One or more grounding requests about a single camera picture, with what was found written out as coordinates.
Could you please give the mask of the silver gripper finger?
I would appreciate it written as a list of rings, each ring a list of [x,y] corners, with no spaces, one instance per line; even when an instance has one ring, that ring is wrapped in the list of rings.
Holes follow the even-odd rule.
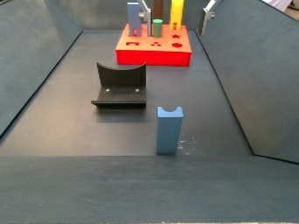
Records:
[[[200,11],[200,26],[199,26],[199,34],[203,35],[206,31],[207,22],[211,19],[212,7],[218,0],[210,0],[207,6]]]
[[[152,11],[146,4],[146,0],[138,0],[139,7],[142,9],[140,18],[146,21],[147,24],[147,36],[152,36]]]

